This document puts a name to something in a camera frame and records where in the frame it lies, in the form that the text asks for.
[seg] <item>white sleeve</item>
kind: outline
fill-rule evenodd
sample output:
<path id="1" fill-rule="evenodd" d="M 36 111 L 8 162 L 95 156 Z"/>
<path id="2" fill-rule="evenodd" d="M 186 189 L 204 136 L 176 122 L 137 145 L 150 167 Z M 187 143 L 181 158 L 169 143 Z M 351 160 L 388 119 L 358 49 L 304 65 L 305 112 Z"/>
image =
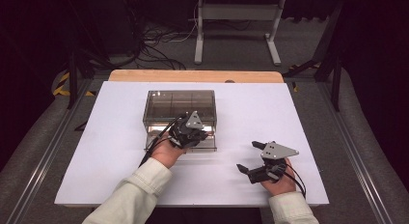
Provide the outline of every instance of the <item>white sleeve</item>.
<path id="1" fill-rule="evenodd" d="M 289 192 L 268 200 L 276 224 L 318 223 L 300 192 Z"/>
<path id="2" fill-rule="evenodd" d="M 159 161 L 148 159 L 132 176 L 121 181 L 83 223 L 145 223 L 171 176 L 171 171 Z"/>

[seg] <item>person's right hand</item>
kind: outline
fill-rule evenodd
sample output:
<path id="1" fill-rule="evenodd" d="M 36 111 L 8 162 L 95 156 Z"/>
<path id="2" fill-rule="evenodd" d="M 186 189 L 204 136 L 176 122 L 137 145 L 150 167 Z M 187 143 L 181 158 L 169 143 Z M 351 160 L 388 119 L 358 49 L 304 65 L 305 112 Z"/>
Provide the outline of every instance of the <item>person's right hand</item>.
<path id="1" fill-rule="evenodd" d="M 286 164 L 291 165 L 288 158 L 286 158 Z M 291 168 L 288 166 L 286 172 L 294 177 L 294 172 L 292 172 Z M 271 193 L 271 196 L 295 191 L 295 182 L 286 175 L 283 175 L 280 180 L 275 183 L 272 181 L 265 181 L 261 182 L 261 185 Z"/>

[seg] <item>white metal stand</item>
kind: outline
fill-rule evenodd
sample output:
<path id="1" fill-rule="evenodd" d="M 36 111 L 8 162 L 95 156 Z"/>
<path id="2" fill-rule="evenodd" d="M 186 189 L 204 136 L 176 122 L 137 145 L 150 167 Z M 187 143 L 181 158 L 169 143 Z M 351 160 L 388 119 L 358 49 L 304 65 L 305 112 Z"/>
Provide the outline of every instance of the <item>white metal stand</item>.
<path id="1" fill-rule="evenodd" d="M 280 18 L 283 12 L 285 0 L 280 0 L 278 5 L 235 5 L 235 4 L 204 4 L 198 2 L 198 37 L 196 40 L 195 64 L 202 62 L 204 48 L 204 19 L 249 19 L 249 20 L 273 20 L 273 27 L 265 39 L 270 49 L 274 65 L 279 66 L 281 60 L 274 44 Z"/>

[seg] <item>dark floor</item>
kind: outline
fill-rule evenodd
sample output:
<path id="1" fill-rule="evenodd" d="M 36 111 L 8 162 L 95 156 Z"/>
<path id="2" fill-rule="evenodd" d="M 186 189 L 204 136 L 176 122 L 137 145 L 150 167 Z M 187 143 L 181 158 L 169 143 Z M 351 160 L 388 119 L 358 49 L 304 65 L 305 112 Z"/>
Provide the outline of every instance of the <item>dark floor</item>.
<path id="1" fill-rule="evenodd" d="M 311 59 L 326 22 L 302 20 L 293 23 L 283 20 L 276 37 L 276 45 L 282 59 L 280 67 L 274 67 L 263 34 L 270 28 L 268 22 L 252 22 L 246 31 L 233 31 L 226 26 L 211 26 L 205 30 L 203 63 L 193 63 L 195 37 L 184 42 L 160 43 L 157 48 L 169 58 L 177 59 L 191 70 L 275 70 L 286 72 L 291 65 L 300 65 Z M 144 63 L 146 67 L 166 69 L 159 63 Z M 136 69 L 130 64 L 124 69 Z M 340 113 L 347 129 L 342 132 L 332 107 L 328 105 L 327 83 L 315 83 L 312 80 L 314 70 L 307 70 L 295 78 L 286 79 L 301 123 L 312 148 L 317 166 L 322 170 L 321 177 L 326 188 L 330 205 L 313 208 L 320 223 L 409 223 L 409 195 L 388 160 L 376 142 L 360 104 L 355 97 L 353 86 L 345 71 L 342 72 Z M 98 91 L 108 73 L 98 73 L 88 91 Z M 292 81 L 296 82 L 297 92 Z M 53 204 L 61 179 L 81 137 L 80 131 L 74 131 L 87 121 L 96 97 L 80 99 L 74 112 L 67 111 L 68 97 L 56 97 L 35 125 L 20 143 L 8 165 L 0 174 L 0 223 L 8 223 L 18 199 L 41 158 L 47 152 L 50 143 L 56 142 L 54 136 L 64 120 L 71 115 L 67 131 L 57 141 L 59 144 L 50 157 L 49 168 L 44 167 L 43 179 L 39 180 L 38 190 L 31 193 L 26 209 L 21 215 L 14 213 L 10 223 L 80 223 L 91 209 L 69 209 Z M 365 164 L 369 185 L 373 184 L 383 202 L 382 207 L 373 205 L 366 181 L 362 181 L 359 168 L 349 154 L 345 139 L 351 139 L 358 157 Z M 263 223 L 272 223 L 269 209 L 260 209 Z"/>

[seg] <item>person's left hand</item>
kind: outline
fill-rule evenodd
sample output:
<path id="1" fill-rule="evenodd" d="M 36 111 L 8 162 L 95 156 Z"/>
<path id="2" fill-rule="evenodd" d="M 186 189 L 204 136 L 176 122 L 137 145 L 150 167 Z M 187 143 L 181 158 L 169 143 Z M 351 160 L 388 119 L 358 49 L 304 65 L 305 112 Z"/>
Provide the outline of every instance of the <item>person's left hand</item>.
<path id="1" fill-rule="evenodd" d="M 171 142 L 167 138 L 168 136 L 164 135 L 162 136 L 162 139 L 158 140 L 158 143 L 160 143 L 154 148 L 151 157 L 161 162 L 169 169 L 174 166 L 177 159 L 182 154 L 186 153 L 186 150 L 172 146 Z"/>

